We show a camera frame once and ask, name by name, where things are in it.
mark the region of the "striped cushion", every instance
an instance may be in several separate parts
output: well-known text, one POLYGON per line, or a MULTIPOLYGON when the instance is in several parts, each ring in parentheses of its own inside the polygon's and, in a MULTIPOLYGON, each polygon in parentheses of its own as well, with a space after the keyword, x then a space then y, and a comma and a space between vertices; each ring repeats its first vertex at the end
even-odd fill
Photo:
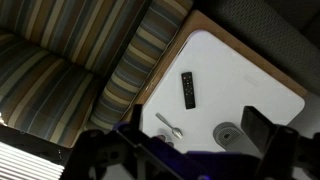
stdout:
POLYGON ((103 76, 142 2, 1 0, 0 27, 103 76))
POLYGON ((154 0, 90 117, 105 129, 121 120, 192 7, 192 0, 154 0))
POLYGON ((70 147, 91 113, 100 79, 1 29, 0 72, 5 123, 70 147))

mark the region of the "remote control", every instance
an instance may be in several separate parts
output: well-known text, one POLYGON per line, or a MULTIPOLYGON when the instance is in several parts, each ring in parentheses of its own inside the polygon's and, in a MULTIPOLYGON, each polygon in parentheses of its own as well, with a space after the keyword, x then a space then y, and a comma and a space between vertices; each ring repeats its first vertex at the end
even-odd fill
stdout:
POLYGON ((184 94, 186 109, 195 108, 196 101, 194 100, 192 73, 191 72, 182 73, 181 78, 182 78, 183 94, 184 94))

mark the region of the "couch cushion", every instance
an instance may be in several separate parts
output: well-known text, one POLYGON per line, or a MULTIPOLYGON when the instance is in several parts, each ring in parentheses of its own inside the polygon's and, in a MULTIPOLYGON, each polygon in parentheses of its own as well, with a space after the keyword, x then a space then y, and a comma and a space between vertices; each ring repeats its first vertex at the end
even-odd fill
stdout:
POLYGON ((154 0, 116 67, 90 120, 111 129, 120 121, 192 7, 192 0, 154 0))
POLYGON ((1 29, 0 72, 5 123, 70 147, 91 112, 100 79, 1 29))
POLYGON ((2 0, 0 27, 103 76, 143 2, 2 0))

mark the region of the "table top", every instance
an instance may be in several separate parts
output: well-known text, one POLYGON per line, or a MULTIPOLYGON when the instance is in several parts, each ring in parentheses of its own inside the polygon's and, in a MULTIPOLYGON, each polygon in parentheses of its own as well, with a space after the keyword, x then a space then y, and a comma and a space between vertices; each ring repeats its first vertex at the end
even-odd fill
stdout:
POLYGON ((222 122, 232 122, 240 128, 246 105, 282 125, 304 107, 300 96, 261 69, 252 68, 256 66, 214 36, 193 43, 189 40, 178 57, 144 105, 141 128, 149 136, 166 135, 182 153, 223 151, 213 139, 213 130, 222 122), (189 110, 185 108, 181 82, 181 73, 187 71, 193 73, 196 99, 196 108, 189 110), (155 116, 157 112, 180 128, 184 138, 174 137, 155 116))

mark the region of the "striped fabric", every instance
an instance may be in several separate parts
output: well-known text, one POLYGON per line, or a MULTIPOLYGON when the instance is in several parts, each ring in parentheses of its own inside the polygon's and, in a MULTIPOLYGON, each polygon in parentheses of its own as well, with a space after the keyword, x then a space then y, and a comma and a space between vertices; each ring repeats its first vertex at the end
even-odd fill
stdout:
POLYGON ((1 29, 0 72, 4 123, 70 147, 91 113, 100 78, 1 29))
POLYGON ((144 0, 1 0, 0 27, 104 76, 144 0))
POLYGON ((192 0, 153 0, 91 114, 93 124, 112 129, 121 120, 192 4, 192 0))

